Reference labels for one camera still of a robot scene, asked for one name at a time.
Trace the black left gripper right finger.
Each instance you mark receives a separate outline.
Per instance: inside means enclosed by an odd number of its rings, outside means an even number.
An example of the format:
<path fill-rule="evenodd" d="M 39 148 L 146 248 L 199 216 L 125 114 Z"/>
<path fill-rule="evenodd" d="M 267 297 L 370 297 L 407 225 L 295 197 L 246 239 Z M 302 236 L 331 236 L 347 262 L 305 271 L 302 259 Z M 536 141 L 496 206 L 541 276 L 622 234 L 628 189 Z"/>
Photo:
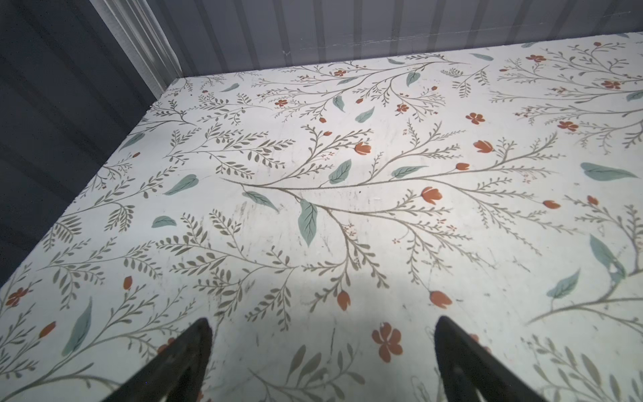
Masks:
<path fill-rule="evenodd" d="M 449 401 L 544 402 L 447 316 L 435 326 L 435 356 Z"/>

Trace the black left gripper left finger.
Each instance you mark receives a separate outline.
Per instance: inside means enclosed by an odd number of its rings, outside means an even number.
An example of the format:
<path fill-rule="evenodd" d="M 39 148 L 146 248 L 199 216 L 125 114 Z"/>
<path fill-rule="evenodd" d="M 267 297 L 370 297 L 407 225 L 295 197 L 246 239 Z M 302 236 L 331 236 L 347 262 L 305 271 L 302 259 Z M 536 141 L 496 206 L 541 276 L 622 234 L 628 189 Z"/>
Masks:
<path fill-rule="evenodd" d="M 107 401 L 196 401 L 213 344 L 206 318 L 199 318 L 140 369 Z"/>

